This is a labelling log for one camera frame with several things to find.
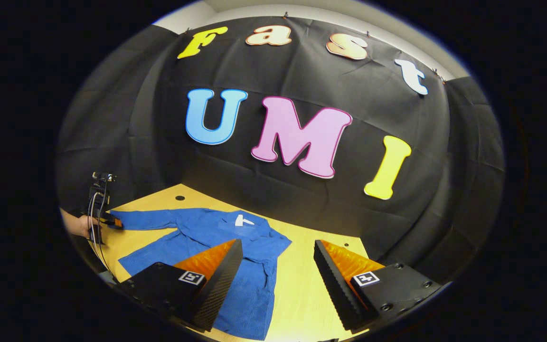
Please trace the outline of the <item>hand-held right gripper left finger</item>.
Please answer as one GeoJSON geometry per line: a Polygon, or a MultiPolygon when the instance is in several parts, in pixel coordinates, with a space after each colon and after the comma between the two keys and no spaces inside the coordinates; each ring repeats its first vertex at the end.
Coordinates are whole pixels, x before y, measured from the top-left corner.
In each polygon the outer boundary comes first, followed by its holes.
{"type": "Polygon", "coordinates": [[[156,262],[114,286],[147,312],[204,333],[210,331],[243,260],[233,239],[169,266],[156,262]]]}

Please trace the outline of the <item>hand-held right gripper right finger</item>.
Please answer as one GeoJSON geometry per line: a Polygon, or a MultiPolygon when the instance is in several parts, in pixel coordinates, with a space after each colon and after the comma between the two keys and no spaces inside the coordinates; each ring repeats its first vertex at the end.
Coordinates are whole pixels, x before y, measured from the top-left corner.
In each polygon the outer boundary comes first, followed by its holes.
{"type": "Polygon", "coordinates": [[[383,266],[325,240],[313,259],[345,330],[380,331],[421,309],[443,291],[404,263],[383,266]]]}

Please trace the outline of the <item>black backdrop cloth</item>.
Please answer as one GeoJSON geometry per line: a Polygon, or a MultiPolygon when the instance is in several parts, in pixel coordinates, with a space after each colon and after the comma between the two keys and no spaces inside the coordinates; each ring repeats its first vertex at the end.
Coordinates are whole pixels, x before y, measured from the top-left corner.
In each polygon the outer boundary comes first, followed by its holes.
{"type": "Polygon", "coordinates": [[[65,210],[94,171],[117,176],[113,207],[184,184],[448,282],[494,225],[503,150],[471,76],[329,22],[251,17],[150,25],[107,56],[62,121],[55,183],[65,210]]]}

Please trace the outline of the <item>blue shirt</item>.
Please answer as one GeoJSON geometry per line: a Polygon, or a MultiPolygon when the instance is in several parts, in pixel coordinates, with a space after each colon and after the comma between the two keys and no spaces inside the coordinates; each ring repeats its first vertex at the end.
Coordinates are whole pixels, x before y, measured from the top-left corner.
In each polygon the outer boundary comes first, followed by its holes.
{"type": "Polygon", "coordinates": [[[205,208],[113,211],[113,215],[130,231],[175,228],[120,258],[119,263],[131,276],[156,262],[173,266],[211,247],[241,240],[243,260],[214,328],[239,338],[266,338],[275,303],[277,259],[291,244],[267,219],[242,210],[205,208]]]}

